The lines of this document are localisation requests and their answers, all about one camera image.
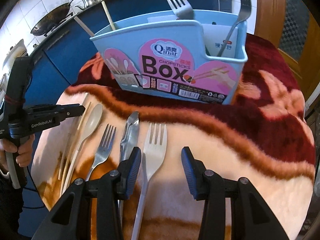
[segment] knife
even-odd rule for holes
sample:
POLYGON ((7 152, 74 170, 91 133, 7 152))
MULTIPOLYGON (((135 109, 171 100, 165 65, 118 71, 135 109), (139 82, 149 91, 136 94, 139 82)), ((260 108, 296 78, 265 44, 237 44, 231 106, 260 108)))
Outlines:
MULTIPOLYGON (((134 147, 138 144, 139 136, 139 112, 133 112, 124 127, 124 133, 120 142, 120 162, 129 159, 134 147)), ((118 200, 120 221, 122 225, 123 200, 118 200)))

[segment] barcode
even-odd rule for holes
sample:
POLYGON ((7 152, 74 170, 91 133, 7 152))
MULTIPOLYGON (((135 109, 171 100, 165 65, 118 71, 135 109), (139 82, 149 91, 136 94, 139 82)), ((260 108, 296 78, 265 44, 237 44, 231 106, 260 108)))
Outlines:
POLYGON ((179 96, 181 96, 181 97, 198 99, 199 95, 200 95, 199 93, 189 92, 189 91, 179 89, 179 96))

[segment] frying pan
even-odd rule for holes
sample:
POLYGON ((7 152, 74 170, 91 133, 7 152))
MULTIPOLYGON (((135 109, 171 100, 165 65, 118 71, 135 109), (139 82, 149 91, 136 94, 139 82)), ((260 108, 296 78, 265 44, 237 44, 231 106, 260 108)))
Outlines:
POLYGON ((34 36, 47 36, 47 33, 52 30, 53 27, 57 26, 59 22, 64 20, 69 13, 70 4, 69 3, 62 4, 57 8, 53 9, 50 13, 44 16, 38 23, 32 28, 31 34, 34 36))

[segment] teapot spout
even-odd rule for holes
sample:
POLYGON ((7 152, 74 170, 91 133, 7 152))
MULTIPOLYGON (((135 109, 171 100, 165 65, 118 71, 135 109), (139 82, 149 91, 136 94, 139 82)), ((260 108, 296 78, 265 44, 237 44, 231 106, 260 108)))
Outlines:
POLYGON ((81 6, 79 6, 79 5, 76 5, 75 7, 78 7, 80 10, 84 10, 84 7, 81 7, 81 6))

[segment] fuzzy blanket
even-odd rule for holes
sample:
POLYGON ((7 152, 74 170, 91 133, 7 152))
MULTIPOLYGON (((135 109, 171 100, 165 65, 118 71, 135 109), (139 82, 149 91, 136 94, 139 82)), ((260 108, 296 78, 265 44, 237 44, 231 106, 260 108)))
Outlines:
MULTIPOLYGON (((139 111, 138 146, 143 149, 149 122, 167 123, 168 144, 164 163, 150 181, 140 240, 195 240, 204 202, 191 196, 181 165, 181 149, 189 146, 194 157, 222 177, 247 177, 266 200, 290 240, 305 220, 313 192, 315 147, 303 119, 304 98, 289 67, 268 41, 248 34, 249 57, 231 105, 203 104, 122 91, 96 54, 80 70, 76 84, 61 95, 58 104, 81 103, 84 93, 104 105, 98 129, 81 150, 72 180, 85 178, 107 123, 117 127, 108 160, 91 179, 117 167, 126 119, 139 111)), ((64 138, 70 120, 42 133, 32 165, 32 176, 45 205, 57 202, 57 180, 64 138)), ((124 204, 124 239, 131 237, 141 176, 124 204)), ((96 239, 96 202, 92 208, 92 239, 96 239)), ((230 239, 230 201, 226 201, 226 236, 230 239)))

